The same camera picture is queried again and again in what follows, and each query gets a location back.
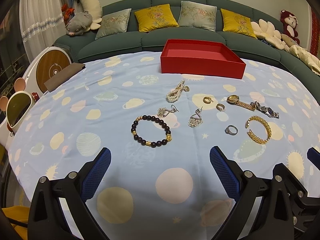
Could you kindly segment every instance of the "white sheer curtain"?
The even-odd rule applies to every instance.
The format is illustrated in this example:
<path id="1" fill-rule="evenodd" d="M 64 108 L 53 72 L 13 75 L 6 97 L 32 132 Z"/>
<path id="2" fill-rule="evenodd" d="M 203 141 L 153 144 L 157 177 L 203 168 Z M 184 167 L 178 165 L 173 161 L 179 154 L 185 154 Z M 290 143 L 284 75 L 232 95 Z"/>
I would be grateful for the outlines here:
<path id="1" fill-rule="evenodd" d="M 61 6 L 61 0 L 20 0 L 20 30 L 30 62 L 66 34 Z"/>

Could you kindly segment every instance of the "embroidered pillow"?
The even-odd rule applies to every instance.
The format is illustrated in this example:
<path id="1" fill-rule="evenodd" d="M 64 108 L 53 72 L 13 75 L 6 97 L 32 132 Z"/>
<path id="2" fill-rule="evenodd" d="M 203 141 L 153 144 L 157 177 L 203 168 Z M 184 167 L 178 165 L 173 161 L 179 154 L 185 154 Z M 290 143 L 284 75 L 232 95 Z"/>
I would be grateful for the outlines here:
<path id="1" fill-rule="evenodd" d="M 96 40 L 116 33 L 125 33 L 127 31 L 130 12 L 131 9 L 125 9 L 103 16 Z"/>
<path id="2" fill-rule="evenodd" d="M 179 27 L 172 15 L 169 4 L 145 8 L 136 11 L 134 14 L 139 23 L 139 32 L 150 32 L 167 27 Z"/>
<path id="3" fill-rule="evenodd" d="M 244 34 L 257 38 L 253 32 L 250 18 L 221 8 L 223 31 Z"/>
<path id="4" fill-rule="evenodd" d="M 196 27 L 215 32 L 216 14 L 216 6 L 181 1 L 181 13 L 178 24 L 183 27 Z"/>

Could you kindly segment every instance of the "plush toy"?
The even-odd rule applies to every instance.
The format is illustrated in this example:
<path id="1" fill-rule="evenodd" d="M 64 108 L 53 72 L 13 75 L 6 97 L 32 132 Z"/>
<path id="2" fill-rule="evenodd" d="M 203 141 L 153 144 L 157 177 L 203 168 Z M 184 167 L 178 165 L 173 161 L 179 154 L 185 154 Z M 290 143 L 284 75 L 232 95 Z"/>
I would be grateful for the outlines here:
<path id="1" fill-rule="evenodd" d="M 88 12 L 92 16 L 92 23 L 90 25 L 91 30 L 100 28 L 102 21 L 102 8 L 99 0 L 77 0 L 77 3 L 81 2 L 83 11 Z"/>
<path id="2" fill-rule="evenodd" d="M 300 44 L 300 40 L 297 38 L 298 32 L 296 31 L 298 20 L 295 15 L 286 10 L 282 10 L 280 21 L 283 23 L 284 34 Z"/>
<path id="3" fill-rule="evenodd" d="M 66 25 L 66 33 L 70 36 L 82 35 L 90 30 L 92 16 L 87 12 L 77 13 Z"/>
<path id="4" fill-rule="evenodd" d="M 262 19 L 259 24 L 251 22 L 254 34 L 258 39 L 265 40 L 277 49 L 284 49 L 284 42 L 281 41 L 281 34 L 277 31 L 271 22 L 266 22 Z"/>

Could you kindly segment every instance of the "sofa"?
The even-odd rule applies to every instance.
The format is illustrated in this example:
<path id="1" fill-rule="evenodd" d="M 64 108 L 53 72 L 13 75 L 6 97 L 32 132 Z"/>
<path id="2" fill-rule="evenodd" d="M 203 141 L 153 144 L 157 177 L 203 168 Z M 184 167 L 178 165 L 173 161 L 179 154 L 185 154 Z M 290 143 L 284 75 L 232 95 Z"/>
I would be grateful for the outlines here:
<path id="1" fill-rule="evenodd" d="M 135 11 L 151 6 L 170 4 L 172 14 L 179 20 L 181 1 L 192 1 L 213 5 L 218 8 L 216 15 L 216 32 L 200 28 L 173 27 L 153 30 L 149 33 L 138 31 Z M 296 76 L 320 103 L 320 78 L 302 61 L 284 50 L 274 49 L 260 40 L 238 33 L 223 32 L 223 18 L 220 9 L 226 9 L 247 16 L 251 21 L 259 19 L 270 21 L 275 28 L 283 32 L 283 24 L 257 9 L 231 0 L 122 0 L 102 8 L 103 15 L 132 8 L 127 32 L 106 36 L 95 40 L 97 31 L 89 31 L 82 36 L 68 35 L 58 38 L 54 46 L 65 49 L 74 62 L 85 63 L 97 59 L 108 58 L 120 54 L 141 51 L 162 51 L 168 39 L 190 39 L 215 41 L 225 44 L 239 57 L 259 61 L 284 69 Z"/>

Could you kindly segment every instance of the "pearl necklace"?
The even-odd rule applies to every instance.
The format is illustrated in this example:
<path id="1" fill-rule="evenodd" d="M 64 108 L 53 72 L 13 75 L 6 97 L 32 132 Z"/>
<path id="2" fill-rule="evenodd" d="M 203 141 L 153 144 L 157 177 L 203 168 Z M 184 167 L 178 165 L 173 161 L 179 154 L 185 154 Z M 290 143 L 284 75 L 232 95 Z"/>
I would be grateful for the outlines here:
<path id="1" fill-rule="evenodd" d="M 170 103 L 173 103 L 175 101 L 177 101 L 179 99 L 179 97 L 181 96 L 181 91 L 184 90 L 185 92 L 190 91 L 188 86 L 184 85 L 185 80 L 181 80 L 179 85 L 171 92 L 169 92 L 167 94 L 167 100 Z"/>

